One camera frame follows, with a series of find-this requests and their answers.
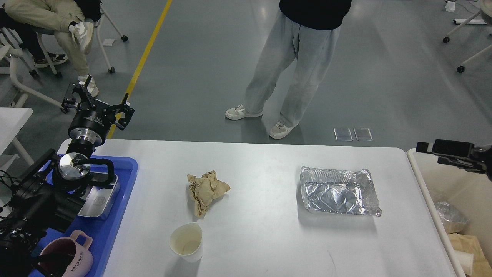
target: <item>gray floor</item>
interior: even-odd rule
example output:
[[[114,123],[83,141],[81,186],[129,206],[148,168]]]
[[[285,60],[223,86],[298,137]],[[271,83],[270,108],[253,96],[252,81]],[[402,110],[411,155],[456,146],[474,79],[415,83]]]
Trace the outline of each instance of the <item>gray floor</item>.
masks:
[[[418,141],[453,139],[477,145],[492,141],[492,56],[456,67],[492,44],[490,26],[465,26],[442,38],[478,11],[478,2],[457,1],[455,13],[442,0],[353,0],[344,20],[336,54],[300,125],[281,140],[269,138],[278,120],[293,63],[280,77],[260,118],[225,119],[240,104],[263,44],[278,12],[278,0],[175,0],[160,28],[130,97],[135,115],[115,139],[219,141],[399,147]],[[100,49],[88,55],[99,98],[117,104],[123,98],[166,1],[104,1],[115,23],[129,37],[118,39],[105,22],[104,38],[116,38],[107,53],[115,74],[107,72]],[[45,36],[50,50],[59,51]],[[76,79],[70,64],[48,69],[33,80],[19,68],[24,84],[61,100]],[[3,85],[8,82],[0,76]],[[75,114],[30,97],[34,110],[18,139],[34,157],[58,148]],[[333,128],[370,128],[374,141],[336,141]],[[16,153],[9,147],[6,153]],[[25,167],[17,161],[12,172]]]

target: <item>light gray jeans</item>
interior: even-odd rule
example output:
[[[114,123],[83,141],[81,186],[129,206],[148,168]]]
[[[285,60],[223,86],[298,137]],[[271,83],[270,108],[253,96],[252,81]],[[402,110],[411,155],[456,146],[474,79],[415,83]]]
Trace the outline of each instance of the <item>light gray jeans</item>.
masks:
[[[89,74],[86,56],[68,30],[70,22],[85,19],[74,0],[8,0],[5,12],[17,22],[55,31],[55,38],[73,69],[80,76]]]
[[[314,30],[301,26],[279,12],[246,88],[243,105],[250,113],[260,113],[272,95],[280,73],[297,58],[280,121],[296,127],[323,80],[335,51],[340,28]]]

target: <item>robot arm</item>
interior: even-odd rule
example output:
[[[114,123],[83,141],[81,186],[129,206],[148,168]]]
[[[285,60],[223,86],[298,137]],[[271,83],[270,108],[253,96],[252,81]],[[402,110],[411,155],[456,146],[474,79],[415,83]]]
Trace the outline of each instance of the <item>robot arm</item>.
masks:
[[[12,212],[0,221],[0,277],[27,277],[33,268],[47,277],[62,276],[71,261],[69,257],[31,257],[32,251],[48,228],[62,233],[67,230],[85,203],[80,197],[87,186],[108,186],[114,178],[113,163],[91,155],[95,147],[105,142],[113,124],[121,130],[127,126],[134,110],[126,102],[127,95],[114,106],[93,99],[86,88],[88,82],[90,77],[84,85],[70,84],[63,101],[63,107],[77,109],[68,129],[72,141],[66,154],[60,157],[49,149],[10,187]],[[77,105],[74,94],[80,97]],[[118,120],[118,114],[124,117]],[[106,165],[108,179],[94,181],[91,164]],[[52,184],[46,181],[49,173]],[[50,259],[61,265],[53,275],[38,265]]]
[[[437,162],[440,164],[486,174],[492,181],[492,147],[490,146],[476,147],[469,142],[436,139],[435,143],[417,143],[415,151],[438,156]]]

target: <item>pink mug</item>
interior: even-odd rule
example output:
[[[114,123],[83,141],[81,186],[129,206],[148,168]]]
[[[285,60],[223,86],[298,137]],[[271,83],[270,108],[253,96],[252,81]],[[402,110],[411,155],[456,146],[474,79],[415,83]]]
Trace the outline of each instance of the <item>pink mug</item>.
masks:
[[[84,245],[76,242],[79,236],[86,238]],[[73,260],[67,266],[63,277],[84,277],[92,267],[92,254],[89,252],[91,244],[91,237],[80,230],[75,230],[70,237],[63,237],[50,242],[44,247],[40,255],[53,253],[73,255]],[[56,260],[40,262],[39,265],[51,274],[55,273],[54,271],[59,268],[59,263]]]

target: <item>white table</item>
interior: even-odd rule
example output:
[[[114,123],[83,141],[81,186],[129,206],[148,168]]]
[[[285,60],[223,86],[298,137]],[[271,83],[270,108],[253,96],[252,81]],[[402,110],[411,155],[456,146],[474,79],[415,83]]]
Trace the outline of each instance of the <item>white table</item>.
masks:
[[[331,259],[338,277],[455,276],[400,149],[109,139],[95,155],[139,164],[104,277],[330,277]],[[369,169],[382,217],[309,213],[301,166]],[[211,170],[231,190],[196,220],[186,175]],[[191,221],[204,230],[193,264],[168,247]]]
[[[31,108],[0,107],[0,154],[5,151],[31,115]]]

